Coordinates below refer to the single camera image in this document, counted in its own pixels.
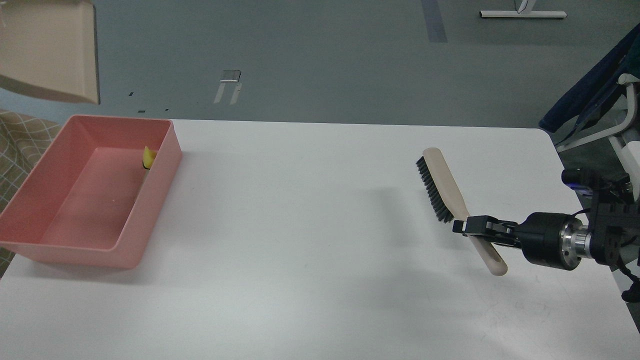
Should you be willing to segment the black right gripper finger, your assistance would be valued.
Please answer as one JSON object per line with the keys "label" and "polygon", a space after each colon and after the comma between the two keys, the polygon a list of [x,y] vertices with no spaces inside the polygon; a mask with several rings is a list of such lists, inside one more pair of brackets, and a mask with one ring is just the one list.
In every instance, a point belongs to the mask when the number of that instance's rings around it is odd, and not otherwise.
{"label": "black right gripper finger", "polygon": [[464,237],[475,237],[503,247],[519,247],[521,242],[515,234],[518,223],[494,218],[489,215],[469,216],[455,219],[452,232]]}

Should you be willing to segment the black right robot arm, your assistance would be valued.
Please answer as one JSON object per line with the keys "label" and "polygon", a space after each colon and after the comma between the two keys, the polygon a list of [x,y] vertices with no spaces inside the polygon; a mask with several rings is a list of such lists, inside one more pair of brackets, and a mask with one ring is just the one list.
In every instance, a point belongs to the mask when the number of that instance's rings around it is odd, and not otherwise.
{"label": "black right robot arm", "polygon": [[629,174],[608,180],[589,168],[564,170],[562,182],[590,200],[583,224],[576,214],[533,212],[522,223],[489,215],[455,219],[452,230],[476,237],[482,245],[496,244],[521,250],[531,264],[573,271],[582,259],[617,267],[631,280],[621,293],[626,303],[638,303],[639,278],[627,268],[621,248],[639,237],[639,203],[633,199]]}

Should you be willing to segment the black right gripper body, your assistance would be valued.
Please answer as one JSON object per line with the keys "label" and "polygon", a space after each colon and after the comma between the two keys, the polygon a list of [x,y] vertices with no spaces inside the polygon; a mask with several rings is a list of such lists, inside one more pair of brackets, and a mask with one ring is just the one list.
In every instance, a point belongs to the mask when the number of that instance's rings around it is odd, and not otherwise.
{"label": "black right gripper body", "polygon": [[591,233],[574,215],[534,212],[518,225],[518,241],[528,262],[573,271],[582,259],[592,259]]}

